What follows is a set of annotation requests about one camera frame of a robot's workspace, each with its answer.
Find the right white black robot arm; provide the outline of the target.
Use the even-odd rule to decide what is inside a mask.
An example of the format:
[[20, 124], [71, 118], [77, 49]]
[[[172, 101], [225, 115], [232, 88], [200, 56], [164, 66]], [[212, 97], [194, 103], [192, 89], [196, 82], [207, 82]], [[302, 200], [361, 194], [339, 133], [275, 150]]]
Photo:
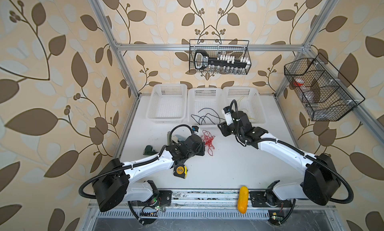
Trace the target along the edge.
[[315, 155], [298, 149], [270, 134], [261, 127], [253, 127], [246, 113], [239, 111], [234, 99], [224, 107], [225, 121], [218, 124], [222, 135], [233, 135], [243, 147], [265, 151], [284, 161], [302, 175], [291, 183], [280, 180], [272, 182], [259, 198], [270, 207], [277, 207], [284, 201], [310, 200], [325, 206], [328, 202], [349, 204], [354, 200], [350, 184], [336, 171], [332, 159], [326, 155]]

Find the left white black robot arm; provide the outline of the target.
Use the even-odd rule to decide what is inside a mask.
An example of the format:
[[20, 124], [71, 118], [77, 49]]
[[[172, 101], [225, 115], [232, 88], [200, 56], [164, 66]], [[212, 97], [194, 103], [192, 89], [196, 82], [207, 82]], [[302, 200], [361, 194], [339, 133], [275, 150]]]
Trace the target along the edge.
[[191, 135], [181, 141], [173, 141], [173, 132], [168, 135], [168, 143], [160, 152], [130, 162], [112, 159], [107, 166], [95, 177], [85, 181], [79, 187], [79, 195], [86, 199], [97, 201], [100, 212], [112, 210], [121, 202], [127, 202], [136, 220], [143, 226], [150, 223], [148, 216], [141, 212], [137, 214], [132, 202], [141, 202], [146, 208], [156, 211], [161, 207], [160, 191], [153, 181], [139, 181], [156, 172], [173, 169], [176, 176], [185, 178], [187, 168], [185, 163], [194, 156], [205, 154], [205, 142], [200, 137], [197, 126], [185, 125]]

